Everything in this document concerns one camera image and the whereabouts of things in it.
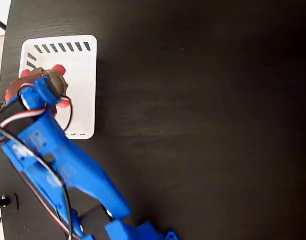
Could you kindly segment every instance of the black stripe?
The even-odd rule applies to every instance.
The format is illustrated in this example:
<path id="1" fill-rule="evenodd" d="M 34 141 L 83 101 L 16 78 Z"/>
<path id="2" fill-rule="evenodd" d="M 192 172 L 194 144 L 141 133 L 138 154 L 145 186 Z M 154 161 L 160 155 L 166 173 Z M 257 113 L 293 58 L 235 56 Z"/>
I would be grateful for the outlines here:
<path id="1" fill-rule="evenodd" d="M 28 53 L 28 57 L 31 58 L 31 59 L 34 60 L 34 61 L 37 60 L 37 59 L 36 59 L 33 55 L 31 55 L 30 53 Z"/>
<path id="2" fill-rule="evenodd" d="M 30 61 L 27 61 L 27 65 L 30 66 L 30 67 L 32 67 L 32 68 L 34 68 L 34 69 L 36 68 L 36 66 L 33 65 Z"/>

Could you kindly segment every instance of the black table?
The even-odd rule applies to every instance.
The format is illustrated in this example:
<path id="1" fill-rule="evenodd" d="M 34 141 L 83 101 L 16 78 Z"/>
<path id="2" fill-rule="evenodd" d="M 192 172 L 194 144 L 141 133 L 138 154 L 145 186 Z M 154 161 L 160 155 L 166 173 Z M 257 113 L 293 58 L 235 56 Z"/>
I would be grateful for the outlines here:
<path id="1" fill-rule="evenodd" d="M 132 207 L 183 240 L 306 240 L 306 3 L 14 0 L 0 100 L 31 38 L 98 40 L 96 130 L 76 143 Z M 64 239 L 0 149 L 6 240 Z M 86 232 L 98 203 L 70 191 Z"/>

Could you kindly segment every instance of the white container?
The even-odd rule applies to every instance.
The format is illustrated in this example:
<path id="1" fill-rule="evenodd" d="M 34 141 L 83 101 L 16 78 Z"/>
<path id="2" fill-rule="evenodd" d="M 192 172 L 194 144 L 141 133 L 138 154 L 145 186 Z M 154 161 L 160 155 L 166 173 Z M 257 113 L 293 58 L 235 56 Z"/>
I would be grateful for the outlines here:
<path id="1" fill-rule="evenodd" d="M 69 84 L 67 96 L 72 99 L 74 114 L 66 130 L 69 139 L 89 139 L 95 130 L 97 40 L 92 35 L 56 36 L 29 39 L 22 46 L 20 73 L 61 64 Z M 57 107 L 56 120 L 67 125 L 70 108 Z"/>

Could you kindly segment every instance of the wire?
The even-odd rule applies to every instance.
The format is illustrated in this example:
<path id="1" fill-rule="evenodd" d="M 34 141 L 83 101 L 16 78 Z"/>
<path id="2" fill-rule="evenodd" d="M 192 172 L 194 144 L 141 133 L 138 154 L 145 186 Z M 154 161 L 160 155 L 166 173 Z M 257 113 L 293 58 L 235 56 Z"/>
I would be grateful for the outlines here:
<path id="1" fill-rule="evenodd" d="M 22 100 L 23 104 L 25 105 L 25 107 L 30 110 L 29 106 L 27 105 L 25 99 L 22 97 L 21 95 L 21 90 L 25 87 L 32 87 L 32 88 L 35 88 L 36 86 L 31 84 L 31 83 L 23 83 L 21 85 L 21 87 L 18 89 L 17 91 L 17 95 L 18 97 Z M 70 109 L 71 109 L 71 113 L 70 113 L 70 116 L 69 116 L 69 120 L 68 120 L 68 123 L 66 125 L 66 127 L 64 128 L 64 132 L 66 132 L 66 130 L 69 128 L 70 124 L 71 124 L 71 121 L 72 121 L 72 118 L 73 118 L 73 111 L 74 111 L 74 108 L 73 108 L 73 104 L 72 104 L 72 100 L 70 99 L 70 97 L 68 96 L 65 96 L 65 95 L 61 95 L 61 99 L 62 100 L 67 100 L 69 102 L 69 106 L 70 106 Z"/>
<path id="2" fill-rule="evenodd" d="M 23 118 L 28 118 L 28 117 L 34 117 L 43 114 L 46 111 L 46 108 L 43 109 L 36 109 L 36 110 L 27 110 L 27 111 L 22 111 L 17 114 L 14 114 L 10 116 L 9 118 L 5 119 L 4 121 L 1 122 L 0 126 L 2 128 L 6 127 L 9 123 L 18 120 L 18 119 L 23 119 Z"/>
<path id="3" fill-rule="evenodd" d="M 53 177 L 55 178 L 55 180 L 58 182 L 59 185 L 61 185 L 62 189 L 63 189 L 63 194 L 65 197 L 65 202 L 66 202 L 66 207 L 67 207 L 67 214 L 68 214 L 68 240 L 72 240 L 73 237 L 73 224 L 72 224 L 72 214 L 71 214 L 71 203 L 69 200 L 69 196 L 68 196 L 68 192 L 65 186 L 65 183 L 61 180 L 60 176 L 52 169 L 51 166 L 49 166 L 47 164 L 47 162 L 39 157 L 38 155 L 36 155 L 32 150 L 30 150 L 30 148 L 28 146 L 26 146 L 21 140 L 19 140 L 17 137 L 15 137 L 14 135 L 12 135 L 11 133 L 9 133 L 8 131 L 6 131 L 4 128 L 0 127 L 0 133 L 2 133 L 4 136 L 6 136 L 7 138 L 9 138 L 10 140 L 14 141 L 15 143 L 17 143 L 19 146 L 21 146 L 22 148 L 24 148 L 28 154 L 30 154 L 31 156 L 33 156 L 34 158 L 36 158 L 36 160 L 43 165 L 51 175 L 53 175 Z"/>
<path id="4" fill-rule="evenodd" d="M 62 100 L 68 100 L 69 101 L 69 106 L 71 108 L 71 114 L 69 116 L 68 123 L 67 123 L 66 127 L 64 128 L 64 132 L 66 132 L 66 130 L 68 129 L 69 125 L 71 124 L 71 121 L 72 121 L 72 118 L 73 118 L 73 109 L 74 108 L 73 108 L 72 100 L 69 97 L 61 95 L 61 99 Z"/>
<path id="5" fill-rule="evenodd" d="M 33 85 L 33 84 L 31 84 L 31 83 L 28 83 L 28 82 L 23 83 L 23 84 L 21 85 L 21 87 L 20 87 L 20 88 L 18 89 L 18 91 L 17 91 L 17 96 L 18 96 L 18 97 L 21 96 L 21 90 L 22 90 L 23 88 L 25 88 L 25 87 L 32 87 L 32 88 L 35 88 L 36 86 Z"/>
<path id="6" fill-rule="evenodd" d="M 27 184 L 27 186 L 31 189 L 31 191 L 34 193 L 35 197 L 38 199 L 38 201 L 41 203 L 41 205 L 44 207 L 44 209 L 48 212 L 48 214 L 51 216 L 53 220 L 67 233 L 69 233 L 68 228 L 61 222 L 59 213 L 56 211 L 56 215 L 50 210 L 50 208 L 47 206 L 47 204 L 43 201 L 42 197 L 38 194 L 37 190 L 30 184 L 30 182 L 26 179 L 25 175 L 20 173 L 17 168 L 13 165 L 12 162 L 10 162 L 14 170 L 18 173 L 18 175 L 21 177 L 21 179 Z M 80 239 L 79 236 L 73 233 L 73 237 L 76 239 Z"/>

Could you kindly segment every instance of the white cable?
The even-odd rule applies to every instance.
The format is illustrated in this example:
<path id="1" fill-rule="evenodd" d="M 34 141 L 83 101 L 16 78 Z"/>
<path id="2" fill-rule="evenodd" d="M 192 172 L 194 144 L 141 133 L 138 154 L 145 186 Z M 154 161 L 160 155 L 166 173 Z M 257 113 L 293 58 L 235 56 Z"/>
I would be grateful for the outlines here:
<path id="1" fill-rule="evenodd" d="M 0 126 L 4 128 L 6 125 L 8 125 L 12 121 L 23 119 L 25 117 L 28 118 L 28 117 L 38 116 L 38 115 L 43 114 L 45 111 L 46 111 L 45 108 L 39 109 L 39 110 L 22 111 L 2 121 Z"/>

